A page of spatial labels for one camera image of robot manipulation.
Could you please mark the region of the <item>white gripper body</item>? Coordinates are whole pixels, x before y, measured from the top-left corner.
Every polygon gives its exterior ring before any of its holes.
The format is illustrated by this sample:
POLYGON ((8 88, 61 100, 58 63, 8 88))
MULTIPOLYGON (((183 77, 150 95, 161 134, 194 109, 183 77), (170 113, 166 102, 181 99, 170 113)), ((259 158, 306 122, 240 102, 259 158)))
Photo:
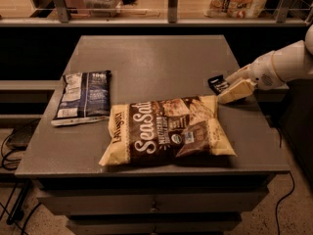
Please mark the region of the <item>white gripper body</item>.
POLYGON ((255 59, 248 68, 248 77, 261 90, 278 88, 285 83, 278 77, 273 65, 274 51, 255 59))

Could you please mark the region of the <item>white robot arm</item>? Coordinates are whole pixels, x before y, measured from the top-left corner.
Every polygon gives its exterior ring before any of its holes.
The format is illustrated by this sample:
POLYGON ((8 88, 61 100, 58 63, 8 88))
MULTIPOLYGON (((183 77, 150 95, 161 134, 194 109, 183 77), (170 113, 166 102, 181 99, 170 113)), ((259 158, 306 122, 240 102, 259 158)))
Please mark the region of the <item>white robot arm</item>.
POLYGON ((296 79, 313 78, 313 25, 305 39, 259 56, 251 64, 225 78, 227 87, 218 102, 228 104, 253 94, 255 89, 271 90, 296 79))

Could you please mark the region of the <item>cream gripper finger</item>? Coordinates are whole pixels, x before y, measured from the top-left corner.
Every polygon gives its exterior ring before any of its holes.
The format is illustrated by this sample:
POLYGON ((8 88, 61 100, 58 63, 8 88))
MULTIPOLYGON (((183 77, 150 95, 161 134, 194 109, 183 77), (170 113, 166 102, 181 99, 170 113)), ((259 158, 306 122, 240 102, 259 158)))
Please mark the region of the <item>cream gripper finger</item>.
POLYGON ((255 87, 256 83, 251 79, 239 78, 217 96, 218 102, 228 104, 241 100, 252 95, 255 87))
POLYGON ((236 80, 238 80, 239 78, 248 79, 248 69, 249 69, 249 67, 250 67, 250 65, 246 65, 243 68, 240 68, 240 69, 236 70, 234 73, 232 73, 231 75, 227 76, 225 78, 225 80, 229 84, 232 84, 236 80))

